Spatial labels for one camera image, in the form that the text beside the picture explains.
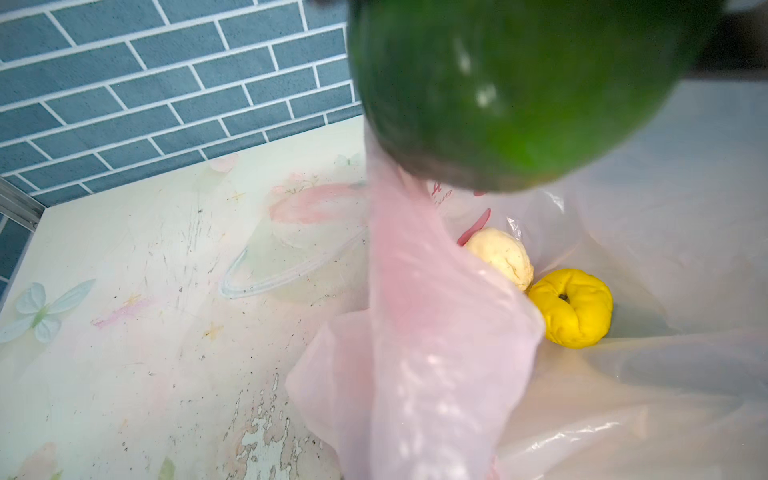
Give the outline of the yellow lemon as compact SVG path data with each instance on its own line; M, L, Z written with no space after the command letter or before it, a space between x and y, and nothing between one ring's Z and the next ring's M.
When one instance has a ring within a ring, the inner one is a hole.
M614 310L611 290L578 269L553 271L528 292L545 322L546 339L569 349L596 345L609 332Z

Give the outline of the cream white fruit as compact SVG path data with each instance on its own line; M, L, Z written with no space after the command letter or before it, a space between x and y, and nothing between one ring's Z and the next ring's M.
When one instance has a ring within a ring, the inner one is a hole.
M495 229L484 228L474 233L464 248L525 292L534 278L534 267L523 243L513 236Z

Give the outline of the pink plastic bag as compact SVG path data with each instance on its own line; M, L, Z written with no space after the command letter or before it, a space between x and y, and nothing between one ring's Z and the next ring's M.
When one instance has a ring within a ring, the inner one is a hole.
M365 139L369 305L287 377L346 479L763 479L767 86L686 81L627 144L518 195L431 186ZM580 350L459 235L485 209L539 274L612 291Z

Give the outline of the dark green avocado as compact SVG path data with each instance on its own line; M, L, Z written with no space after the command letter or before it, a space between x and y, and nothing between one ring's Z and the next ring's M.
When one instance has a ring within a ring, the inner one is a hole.
M364 115L407 172L515 191L644 126L711 38L720 1L353 1Z

